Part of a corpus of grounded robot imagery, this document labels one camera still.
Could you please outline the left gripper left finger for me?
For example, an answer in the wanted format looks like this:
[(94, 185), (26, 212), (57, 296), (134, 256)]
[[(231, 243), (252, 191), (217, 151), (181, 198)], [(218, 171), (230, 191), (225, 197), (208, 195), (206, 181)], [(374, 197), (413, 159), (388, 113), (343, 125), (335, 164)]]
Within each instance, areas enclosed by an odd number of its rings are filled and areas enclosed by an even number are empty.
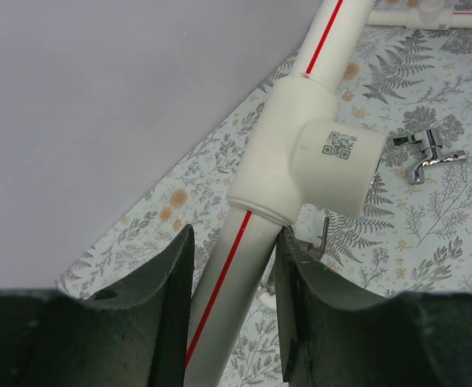
[(180, 386), (195, 240), (184, 227), (157, 256), (85, 300), (0, 290), (0, 386)]

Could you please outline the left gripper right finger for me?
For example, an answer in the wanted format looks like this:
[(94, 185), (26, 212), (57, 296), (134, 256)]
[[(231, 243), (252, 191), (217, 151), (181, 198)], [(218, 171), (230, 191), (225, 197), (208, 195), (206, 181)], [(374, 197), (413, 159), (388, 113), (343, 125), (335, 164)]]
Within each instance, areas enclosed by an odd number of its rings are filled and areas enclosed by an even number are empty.
[(472, 386), (472, 293), (381, 297), (316, 261), (288, 229), (275, 291), (290, 386)]

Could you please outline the white pipe frame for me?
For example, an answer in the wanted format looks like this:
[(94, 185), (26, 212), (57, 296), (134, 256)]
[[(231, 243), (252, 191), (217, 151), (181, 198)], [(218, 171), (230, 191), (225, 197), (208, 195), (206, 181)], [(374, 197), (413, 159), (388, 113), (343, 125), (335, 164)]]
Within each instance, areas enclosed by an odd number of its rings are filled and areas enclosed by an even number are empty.
[[(387, 143), (383, 132), (340, 123), (337, 71), (364, 27), (384, 27), (376, 1), (324, 1), (272, 89), (226, 195), (229, 213), (193, 292), (184, 384), (244, 386), (279, 375), (278, 323), (256, 298), (275, 272), (279, 233), (305, 206), (358, 220)], [(419, 1), (409, 29), (472, 29), (472, 1)]]

